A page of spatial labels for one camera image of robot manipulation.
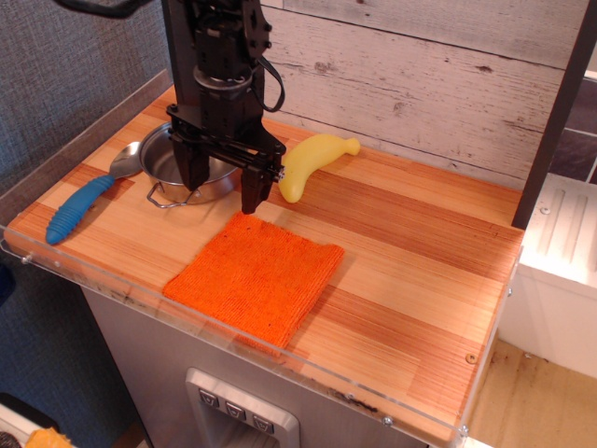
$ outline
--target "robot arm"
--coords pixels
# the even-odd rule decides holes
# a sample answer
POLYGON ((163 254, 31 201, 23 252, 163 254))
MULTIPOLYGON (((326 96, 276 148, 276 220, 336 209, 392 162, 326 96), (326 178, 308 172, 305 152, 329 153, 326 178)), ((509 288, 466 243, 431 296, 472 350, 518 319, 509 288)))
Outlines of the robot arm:
MULTIPOLYGON (((55 1, 122 19, 150 0, 114 7, 55 1)), ((242 168, 243 212, 254 213, 284 173, 285 146, 261 123, 263 111, 278 110, 285 98, 281 77, 263 57, 271 26, 258 0, 162 0, 162 10, 177 102, 167 113, 183 183, 194 190, 207 181, 210 158, 242 168), (274 107, 264 104, 266 71, 281 87, 274 107)))

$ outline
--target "button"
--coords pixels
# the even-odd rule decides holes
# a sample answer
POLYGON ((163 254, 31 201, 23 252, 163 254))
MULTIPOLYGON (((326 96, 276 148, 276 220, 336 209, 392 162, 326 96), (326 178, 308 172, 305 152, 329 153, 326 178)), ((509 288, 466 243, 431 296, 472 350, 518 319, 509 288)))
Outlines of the button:
POLYGON ((199 396, 201 397, 201 401, 213 408, 218 408, 220 405, 217 397, 206 390, 199 389, 199 396))
POLYGON ((253 425, 260 431, 273 434, 273 423, 268 422, 265 418, 253 415, 253 425))
POLYGON ((236 404, 226 402, 226 411, 231 417, 237 418, 239 420, 246 420, 244 409, 236 404))

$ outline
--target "yellow toy banana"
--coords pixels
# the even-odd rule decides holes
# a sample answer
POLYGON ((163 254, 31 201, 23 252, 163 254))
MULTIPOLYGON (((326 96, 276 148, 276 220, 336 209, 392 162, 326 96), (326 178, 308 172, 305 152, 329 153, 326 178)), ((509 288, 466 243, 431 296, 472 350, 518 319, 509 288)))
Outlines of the yellow toy banana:
POLYGON ((305 190, 309 176, 342 154, 355 156, 361 144, 355 138, 343 139, 320 133, 300 142, 282 160, 284 178, 279 182, 280 192, 289 203, 297 202, 305 190))

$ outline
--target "control panel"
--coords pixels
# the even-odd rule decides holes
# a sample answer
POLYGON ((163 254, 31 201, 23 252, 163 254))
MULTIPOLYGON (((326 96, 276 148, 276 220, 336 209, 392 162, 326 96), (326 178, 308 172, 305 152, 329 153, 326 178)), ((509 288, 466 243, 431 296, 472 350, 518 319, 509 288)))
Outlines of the control panel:
POLYGON ((199 425, 201 446, 243 446, 243 438, 261 438, 263 445, 299 448, 299 421, 291 413, 215 378, 187 371, 187 393, 199 425))

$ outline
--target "wood plank wall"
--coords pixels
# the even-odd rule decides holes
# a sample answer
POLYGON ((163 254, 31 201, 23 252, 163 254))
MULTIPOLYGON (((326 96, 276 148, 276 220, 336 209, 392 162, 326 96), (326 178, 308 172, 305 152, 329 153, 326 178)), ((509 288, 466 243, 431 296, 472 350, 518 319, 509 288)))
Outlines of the wood plank wall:
POLYGON ((588 0, 263 5, 273 119, 522 189, 588 0))

